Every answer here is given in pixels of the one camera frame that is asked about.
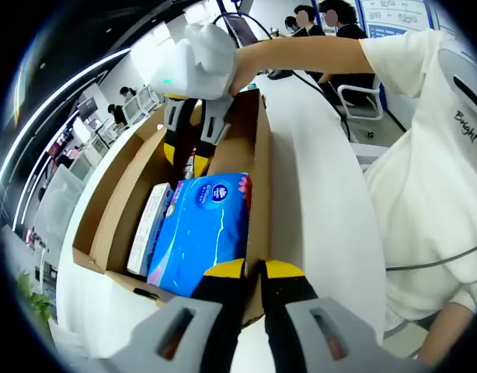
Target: hand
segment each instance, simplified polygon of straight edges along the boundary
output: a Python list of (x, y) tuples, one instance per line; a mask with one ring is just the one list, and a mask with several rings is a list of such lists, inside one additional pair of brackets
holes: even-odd
[(258, 58), (258, 47), (261, 43), (240, 48), (236, 51), (237, 71), (230, 86), (230, 94), (236, 96), (240, 90), (246, 87), (261, 71)]

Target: white shirt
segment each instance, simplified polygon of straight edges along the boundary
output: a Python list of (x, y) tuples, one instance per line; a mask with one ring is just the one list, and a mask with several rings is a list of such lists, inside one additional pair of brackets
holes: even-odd
[[(420, 98), (412, 129), (366, 172), (387, 267), (433, 263), (477, 246), (477, 116), (438, 64), (440, 42), (450, 37), (426, 30), (360, 40), (387, 92)], [(448, 302), (475, 312), (477, 251), (439, 267), (388, 272), (387, 283), (387, 330)]]

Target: ceiling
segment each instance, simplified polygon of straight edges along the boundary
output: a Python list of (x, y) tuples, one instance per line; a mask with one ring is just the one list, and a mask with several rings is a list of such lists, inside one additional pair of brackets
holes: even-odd
[[(24, 124), (64, 82), (108, 54), (130, 47), (157, 23), (176, 18), (194, 2), (197, 0), (85, 0), (70, 2), (56, 10), (38, 30), (26, 54), (26, 89), (19, 119), (16, 123), (13, 117), (0, 127), (0, 165)], [(74, 109), (81, 90), (71, 94), (99, 73), (109, 71), (121, 58), (104, 64), (76, 82), (37, 118), (11, 161), (13, 167), (21, 153), (25, 153), (13, 177), (16, 180), (10, 180), (12, 183), (24, 183), (37, 156)], [(66, 98), (68, 100), (61, 108), (37, 131), (44, 119)]]

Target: white table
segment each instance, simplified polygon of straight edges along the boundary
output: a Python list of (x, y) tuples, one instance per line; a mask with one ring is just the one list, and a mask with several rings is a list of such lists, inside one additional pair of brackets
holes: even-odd
[[(273, 257), (303, 268), (318, 296), (346, 306), (374, 328), (381, 342), (383, 250), (366, 183), (340, 120), (316, 91), (295, 77), (272, 82), (262, 76), (256, 84), (266, 96), (273, 132)], [(78, 205), (86, 201), (80, 199)], [(77, 210), (79, 219), (81, 206)], [(70, 228), (75, 229), (74, 222)], [(61, 254), (58, 322), (80, 334), (91, 354), (106, 357), (126, 345), (130, 330), (157, 308), (73, 264), (73, 236), (68, 232)], [(232, 371), (273, 372), (273, 367), (262, 318), (242, 331)]]

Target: person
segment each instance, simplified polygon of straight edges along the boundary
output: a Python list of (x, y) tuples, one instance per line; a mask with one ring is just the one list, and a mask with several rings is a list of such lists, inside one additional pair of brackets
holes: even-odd
[[(419, 98), (412, 127), (364, 174), (387, 267), (434, 263), (477, 246), (477, 112), (451, 89), (443, 31), (349, 39), (285, 37), (236, 52), (235, 95), (264, 68), (375, 73), (387, 92)], [(387, 272), (388, 331), (437, 313), (418, 359), (434, 365), (477, 311), (477, 251), (440, 266)]]
[(312, 6), (299, 5), (294, 9), (296, 23), (299, 27), (304, 27), (310, 37), (325, 36), (323, 28), (315, 24), (316, 10)]
[[(366, 39), (366, 33), (357, 25), (356, 11), (354, 7), (344, 0), (325, 0), (320, 3), (319, 11), (325, 14), (328, 26), (336, 26), (338, 37), (350, 39)], [(361, 88), (373, 88), (374, 74), (323, 74), (318, 80), (320, 88), (326, 98), (334, 105), (342, 105), (337, 89), (341, 85), (354, 85)], [(346, 90), (343, 93), (344, 100), (353, 105), (364, 106), (369, 104), (367, 94)]]
[(110, 104), (107, 107), (107, 112), (114, 116), (114, 121), (116, 122), (116, 124), (119, 124), (119, 125), (122, 125), (122, 126), (125, 126), (127, 124), (127, 120), (126, 120), (126, 118), (124, 117), (124, 114), (123, 114), (123, 107), (122, 106)]
[(120, 94), (124, 98), (124, 102), (127, 103), (128, 101), (130, 101), (131, 99), (135, 97), (137, 92), (132, 88), (123, 87), (120, 89)]
[(289, 33), (295, 33), (297, 30), (299, 30), (299, 26), (295, 22), (295, 17), (288, 16), (285, 18), (285, 28)]

